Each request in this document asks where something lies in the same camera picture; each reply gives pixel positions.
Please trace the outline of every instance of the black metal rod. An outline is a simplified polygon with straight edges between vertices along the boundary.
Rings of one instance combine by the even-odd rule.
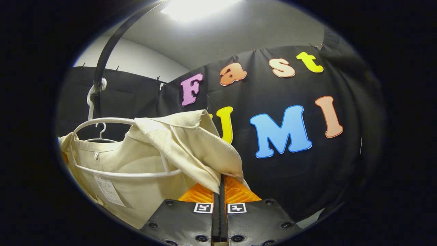
[[[114,49],[115,45],[118,43],[120,38],[124,35],[124,33],[127,32],[127,30],[135,23],[137,22],[143,15],[145,15],[147,12],[151,11],[152,9],[156,8],[158,5],[147,5],[144,8],[142,8],[140,11],[135,13],[133,16],[131,16],[127,21],[125,21],[116,31],[115,33],[110,37],[108,42],[106,43],[105,47],[102,50],[102,53],[100,54],[99,61],[97,62],[96,66],[96,72],[94,73],[94,86],[97,87],[96,93],[100,92],[100,86],[102,83],[103,78],[103,72],[106,67],[106,63],[108,63],[109,56],[112,53],[112,50]]]
[[[102,50],[102,53],[100,54],[99,61],[97,61],[96,66],[96,72],[94,73],[94,81],[93,85],[95,87],[94,92],[91,94],[91,101],[94,104],[94,112],[93,112],[93,118],[100,118],[101,116],[101,108],[100,108],[100,91],[102,86],[102,78],[103,78],[103,72],[106,67],[106,63],[108,63],[109,56],[112,53],[112,50],[114,49],[115,45],[118,43],[120,38],[124,35],[124,33],[135,23],[137,22],[143,15],[145,15],[147,12],[151,11],[152,9],[156,8],[160,4],[148,4],[147,6],[143,7],[141,10],[139,10],[137,13],[135,13],[133,16],[131,16],[127,21],[125,21],[116,31],[115,33],[110,37],[108,42],[106,43],[105,47]]]

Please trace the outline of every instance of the orange gripper pad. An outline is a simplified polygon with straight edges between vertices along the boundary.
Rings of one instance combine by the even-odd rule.
[[[225,176],[225,203],[261,201],[255,193],[231,176]]]
[[[212,191],[197,183],[183,194],[178,201],[213,203]]]

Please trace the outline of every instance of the white plastic hanger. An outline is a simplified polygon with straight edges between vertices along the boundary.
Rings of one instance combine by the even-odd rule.
[[[106,88],[106,80],[102,79],[102,90],[103,88]],[[74,140],[74,136],[76,136],[76,133],[87,126],[93,125],[93,124],[97,124],[98,123],[103,123],[104,124],[104,130],[106,128],[106,124],[105,123],[121,123],[121,124],[128,124],[128,125],[133,125],[136,126],[135,121],[133,119],[123,119],[123,118],[113,118],[113,117],[105,117],[105,118],[98,118],[98,119],[92,119],[93,118],[93,111],[94,111],[94,105],[93,102],[90,99],[90,93],[92,91],[94,91],[95,88],[94,86],[90,89],[90,92],[88,93],[87,96],[87,103],[90,106],[90,111],[88,113],[88,121],[80,124],[74,131],[72,134],[72,137],[70,138],[70,153],[72,153],[72,160],[73,160],[73,164],[83,170],[95,173],[95,174],[100,174],[100,175],[104,175],[104,176],[109,176],[109,177],[119,177],[119,178],[157,178],[157,177],[169,177],[169,176],[174,176],[178,173],[181,172],[180,169],[174,170],[174,171],[170,171],[169,166],[168,166],[168,161],[167,159],[162,155],[161,153],[161,160],[163,162],[163,166],[164,166],[164,172],[155,172],[155,173],[117,173],[117,172],[104,172],[104,171],[98,171],[98,170],[94,170],[94,169],[90,169],[90,168],[86,168],[86,167],[82,167],[79,166],[76,162],[76,159],[74,157],[73,154],[73,140]]]
[[[108,84],[108,82],[106,81],[106,79],[102,78],[102,87],[101,90],[104,91],[106,89],[106,85]],[[91,101],[91,94],[94,92],[95,87],[94,85],[91,87],[91,89],[88,91],[88,95],[87,95],[87,104],[90,107],[89,111],[88,111],[88,120],[93,119],[93,113],[94,113],[94,104],[93,101]],[[114,140],[110,140],[110,139],[102,139],[102,133],[104,133],[106,131],[106,124],[103,123],[103,130],[100,131],[100,138],[92,138],[92,139],[87,139],[85,141],[94,141],[94,140],[100,140],[100,141],[109,141],[109,142],[117,142]]]
[[[106,139],[106,138],[102,138],[102,133],[105,132],[106,130],[106,124],[103,123],[103,130],[100,131],[100,137],[99,138],[91,138],[91,139],[87,139],[85,141],[108,141],[108,142],[113,142],[116,143],[117,141],[111,140],[111,139]]]

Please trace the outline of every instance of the orange letter a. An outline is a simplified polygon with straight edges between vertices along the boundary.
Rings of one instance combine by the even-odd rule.
[[[223,86],[230,85],[235,81],[240,81],[244,79],[247,75],[246,71],[243,71],[240,63],[232,63],[224,67],[220,72],[222,78],[220,79],[220,84]]]

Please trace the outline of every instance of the hanger hook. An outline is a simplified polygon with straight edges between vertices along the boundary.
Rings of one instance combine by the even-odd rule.
[[[105,132],[105,130],[106,130],[106,124],[105,123],[102,123],[103,124],[103,130],[101,130],[100,131],[100,138],[102,138],[102,133],[104,133]]]

